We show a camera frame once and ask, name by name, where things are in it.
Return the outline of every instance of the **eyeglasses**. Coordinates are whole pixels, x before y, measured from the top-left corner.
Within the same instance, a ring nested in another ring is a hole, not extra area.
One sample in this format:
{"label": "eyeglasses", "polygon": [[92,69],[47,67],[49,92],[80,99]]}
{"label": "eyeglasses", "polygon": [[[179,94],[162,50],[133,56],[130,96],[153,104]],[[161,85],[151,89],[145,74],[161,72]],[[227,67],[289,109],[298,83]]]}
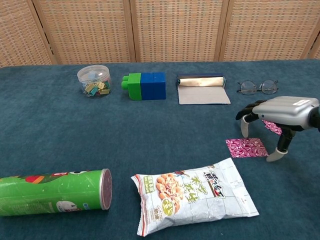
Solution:
{"label": "eyeglasses", "polygon": [[265,80],[261,83],[259,89],[253,81],[247,80],[243,83],[238,82],[241,86],[240,90],[243,95],[253,95],[256,92],[263,92],[264,94],[275,94],[279,88],[277,88],[278,81]]}

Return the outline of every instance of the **green block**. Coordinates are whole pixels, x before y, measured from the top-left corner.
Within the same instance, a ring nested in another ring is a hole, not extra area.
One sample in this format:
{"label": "green block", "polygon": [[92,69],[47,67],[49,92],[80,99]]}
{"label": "green block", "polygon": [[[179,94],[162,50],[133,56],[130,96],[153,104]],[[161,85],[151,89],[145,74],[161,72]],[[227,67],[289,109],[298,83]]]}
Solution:
{"label": "green block", "polygon": [[129,76],[124,76],[122,79],[121,86],[123,89],[128,89],[132,100],[142,100],[140,78],[141,73],[130,73]]}

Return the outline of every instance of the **clear plastic container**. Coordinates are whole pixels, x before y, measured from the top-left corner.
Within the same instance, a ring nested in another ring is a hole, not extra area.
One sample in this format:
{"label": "clear plastic container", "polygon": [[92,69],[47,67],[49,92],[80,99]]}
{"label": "clear plastic container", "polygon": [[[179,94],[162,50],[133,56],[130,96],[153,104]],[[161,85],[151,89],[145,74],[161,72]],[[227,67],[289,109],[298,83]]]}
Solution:
{"label": "clear plastic container", "polygon": [[103,65],[86,66],[78,71],[81,89],[88,97],[105,96],[111,93],[109,68]]}

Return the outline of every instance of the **green chips can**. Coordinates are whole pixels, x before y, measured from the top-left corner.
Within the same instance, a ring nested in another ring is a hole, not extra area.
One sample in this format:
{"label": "green chips can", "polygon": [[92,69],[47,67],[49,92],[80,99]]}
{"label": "green chips can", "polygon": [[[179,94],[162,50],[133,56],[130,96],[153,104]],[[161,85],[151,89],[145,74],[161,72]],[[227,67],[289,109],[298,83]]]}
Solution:
{"label": "green chips can", "polygon": [[0,178],[0,216],[107,210],[111,198],[109,169]]}

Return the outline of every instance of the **glasses lens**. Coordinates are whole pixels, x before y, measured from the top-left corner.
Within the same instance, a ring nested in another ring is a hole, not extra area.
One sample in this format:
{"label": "glasses lens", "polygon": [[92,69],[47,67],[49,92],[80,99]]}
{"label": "glasses lens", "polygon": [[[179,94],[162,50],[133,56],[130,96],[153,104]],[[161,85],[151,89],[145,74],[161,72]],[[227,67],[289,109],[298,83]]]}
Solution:
{"label": "glasses lens", "polygon": [[256,85],[252,81],[244,81],[241,84],[241,93],[244,95],[252,95],[257,91]]}
{"label": "glasses lens", "polygon": [[262,83],[261,91],[264,94],[274,94],[277,91],[277,85],[272,80],[266,80]]}

